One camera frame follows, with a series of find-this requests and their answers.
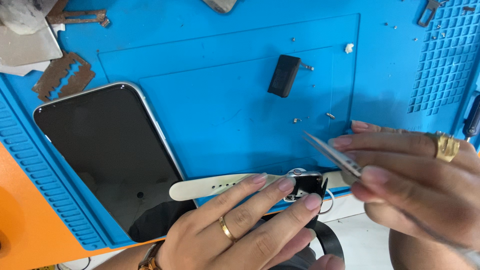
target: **phone screen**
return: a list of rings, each ring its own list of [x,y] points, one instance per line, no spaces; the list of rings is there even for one ring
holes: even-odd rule
[[[47,104],[34,112],[34,120],[132,240],[166,235],[195,208],[168,195],[181,175],[132,86]]]

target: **ring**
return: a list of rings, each ring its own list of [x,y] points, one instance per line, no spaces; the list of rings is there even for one ring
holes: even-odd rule
[[[458,154],[460,149],[460,142],[455,140],[452,135],[448,135],[445,132],[437,131],[433,133],[425,133],[426,136],[432,138],[436,143],[437,153],[435,157],[439,160],[451,162],[452,159]]]
[[[220,226],[222,226],[222,230],[223,232],[227,235],[227,237],[234,243],[236,243],[238,241],[237,238],[235,238],[231,233],[230,231],[228,230],[227,228],[227,225],[225,225],[225,220],[223,220],[223,217],[220,217],[218,219],[218,222],[220,223]]]

